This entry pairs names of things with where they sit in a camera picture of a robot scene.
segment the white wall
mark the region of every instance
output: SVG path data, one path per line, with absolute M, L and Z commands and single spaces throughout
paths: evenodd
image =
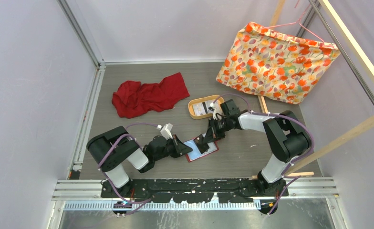
M 225 59 L 248 22 L 268 25 L 278 0 L 72 0 L 106 62 Z M 307 0 L 288 0 L 279 23 L 293 22 Z M 295 35 L 299 26 L 279 31 Z
M 94 72 L 57 1 L 0 1 L 0 229 L 46 226 Z
M 330 2 L 374 64 L 374 1 Z M 310 29 L 332 41 L 319 18 Z M 373 89 L 369 77 L 351 56 Z M 301 110 L 315 135 L 317 149 L 374 114 L 374 107 L 343 57 L 322 76 Z M 374 128 L 322 157 L 320 163 L 324 175 L 334 177 L 351 228 L 374 228 Z

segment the wooden stick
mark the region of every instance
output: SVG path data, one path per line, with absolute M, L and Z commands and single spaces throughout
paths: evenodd
M 314 172 L 302 172 L 302 173 L 291 173 L 291 174 L 288 175 L 288 177 L 296 177 L 296 176 L 310 177 L 310 176 L 313 176 L 313 175 L 315 175 Z M 256 180 L 257 175 L 251 176 L 251 178 Z
M 284 4 L 285 4 L 285 0 L 279 0 L 278 1 L 276 9 L 274 10 L 274 14 L 271 18 L 269 26 L 273 26 L 277 23 L 278 18 L 281 15 L 282 8 L 284 7 Z M 267 105 L 266 105 L 266 101 L 264 100 L 264 97 L 262 95 L 258 95 L 258 98 L 259 98 L 259 102 L 260 102 L 261 111 L 263 113 L 269 112 L 269 110 L 267 109 Z
M 374 115 L 369 117 L 367 120 L 363 121 L 362 123 L 358 124 L 353 129 L 347 131 L 342 136 L 338 137 L 337 139 L 331 141 L 328 145 L 323 147 L 322 149 L 314 152 L 313 154 L 309 155 L 308 157 L 304 158 L 303 160 L 296 163 L 293 167 L 291 167 L 286 174 L 290 174 L 292 172 L 297 171 L 298 169 L 304 167 L 305 165 L 309 164 L 310 162 L 322 157 L 323 155 L 331 152 L 332 150 L 336 149 L 337 147 L 343 145 L 344 143 L 354 139 L 358 135 L 364 133 L 365 131 L 374 127 Z
M 363 68 L 368 73 L 369 77 L 374 83 L 374 65 L 371 63 L 370 59 L 367 57 L 367 55 L 365 55 L 364 51 L 361 49 L 360 45 L 357 43 L 353 35 L 346 27 L 346 25 L 343 23 L 342 19 L 340 19 L 339 15 L 336 13 L 330 2 L 328 0 L 319 0 L 319 2 L 328 14 L 328 16 L 332 19 L 333 24 L 336 26 L 340 34 L 343 36 L 344 40 L 352 49 L 358 61 L 363 66 Z

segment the clothes hanger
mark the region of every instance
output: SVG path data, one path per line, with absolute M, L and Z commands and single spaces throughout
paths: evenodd
M 297 1 L 297 3 L 295 4 L 294 8 L 297 8 L 298 6 L 298 3 L 300 2 L 300 0 Z M 300 26 L 302 26 L 302 28 L 304 28 L 306 31 L 308 31 L 310 34 L 312 34 L 313 36 L 317 37 L 319 40 L 321 40 L 322 42 L 325 42 L 322 38 L 318 37 L 315 33 L 313 33 L 312 31 L 310 31 L 309 29 L 307 29 L 305 26 L 302 25 L 301 21 L 302 21 L 302 18 L 303 16 L 305 15 L 305 13 L 308 11 L 309 7 L 311 5 L 309 4 L 308 7 L 305 9 L 305 11 L 302 13 L 302 15 L 300 16 L 300 18 L 298 18 L 298 20 L 296 20 L 295 22 L 291 22 L 291 23 L 287 23 L 287 24 L 281 24 L 281 25 L 273 25 L 273 26 L 269 26 L 269 27 L 264 27 L 265 29 L 269 29 L 269 28 L 274 28 L 274 27 L 280 27 L 280 26 L 286 26 L 286 25 L 294 25 L 294 24 L 299 24 Z

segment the red cloth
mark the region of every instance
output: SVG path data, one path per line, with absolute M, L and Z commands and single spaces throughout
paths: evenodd
M 121 118 L 134 118 L 151 110 L 161 112 L 171 109 L 178 101 L 189 96 L 183 76 L 176 73 L 160 83 L 141 85 L 141 82 L 125 81 L 113 93 L 111 102 Z

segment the orange tulip pattern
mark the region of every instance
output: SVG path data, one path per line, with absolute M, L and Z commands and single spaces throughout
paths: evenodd
M 289 36 L 250 22 L 217 76 L 236 90 L 298 104 L 339 56 L 333 43 Z

